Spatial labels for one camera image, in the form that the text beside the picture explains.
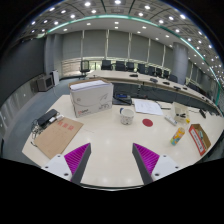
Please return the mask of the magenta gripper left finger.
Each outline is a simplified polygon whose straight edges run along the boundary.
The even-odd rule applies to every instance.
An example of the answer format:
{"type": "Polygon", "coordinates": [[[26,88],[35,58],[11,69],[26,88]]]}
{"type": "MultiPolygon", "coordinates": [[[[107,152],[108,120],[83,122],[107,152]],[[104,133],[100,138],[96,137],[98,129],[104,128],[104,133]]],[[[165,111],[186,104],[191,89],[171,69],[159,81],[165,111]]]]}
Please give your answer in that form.
{"type": "Polygon", "coordinates": [[[72,173],[71,181],[77,185],[81,183],[88,159],[91,154],[91,144],[87,143],[64,156],[72,173]]]}

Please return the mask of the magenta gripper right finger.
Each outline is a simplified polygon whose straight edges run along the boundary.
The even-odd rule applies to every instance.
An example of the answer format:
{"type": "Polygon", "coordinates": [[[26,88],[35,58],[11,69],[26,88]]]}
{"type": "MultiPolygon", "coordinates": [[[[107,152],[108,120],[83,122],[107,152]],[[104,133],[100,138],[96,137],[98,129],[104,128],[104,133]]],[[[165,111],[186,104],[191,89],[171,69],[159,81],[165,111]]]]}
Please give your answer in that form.
{"type": "Polygon", "coordinates": [[[145,185],[152,183],[151,174],[159,160],[159,155],[137,143],[133,144],[132,154],[136,160],[143,183],[145,185]]]}

